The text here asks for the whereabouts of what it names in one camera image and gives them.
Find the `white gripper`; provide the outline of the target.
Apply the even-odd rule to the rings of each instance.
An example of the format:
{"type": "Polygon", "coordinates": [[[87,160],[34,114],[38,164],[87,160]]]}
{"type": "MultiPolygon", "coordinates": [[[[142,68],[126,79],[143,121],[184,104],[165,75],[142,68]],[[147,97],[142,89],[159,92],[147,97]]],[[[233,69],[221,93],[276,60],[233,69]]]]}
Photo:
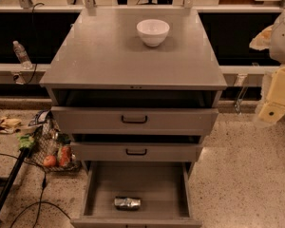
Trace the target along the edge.
{"type": "MultiPolygon", "coordinates": [[[[272,26],[265,28],[249,44],[255,50],[268,49],[271,44],[272,26]]],[[[266,74],[265,103],[257,109],[257,117],[265,123],[275,124],[285,115],[285,64],[266,74]]]]}

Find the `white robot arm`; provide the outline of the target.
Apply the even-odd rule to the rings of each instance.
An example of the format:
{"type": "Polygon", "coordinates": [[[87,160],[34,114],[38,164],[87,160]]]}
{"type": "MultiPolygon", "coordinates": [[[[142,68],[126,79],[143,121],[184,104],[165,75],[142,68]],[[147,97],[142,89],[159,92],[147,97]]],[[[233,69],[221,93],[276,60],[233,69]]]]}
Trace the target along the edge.
{"type": "Polygon", "coordinates": [[[255,125],[268,127],[285,115],[285,2],[284,10],[275,22],[260,32],[249,47],[255,50],[269,49],[270,57],[280,62],[275,72],[266,73],[263,77],[261,100],[254,117],[255,125]]]}

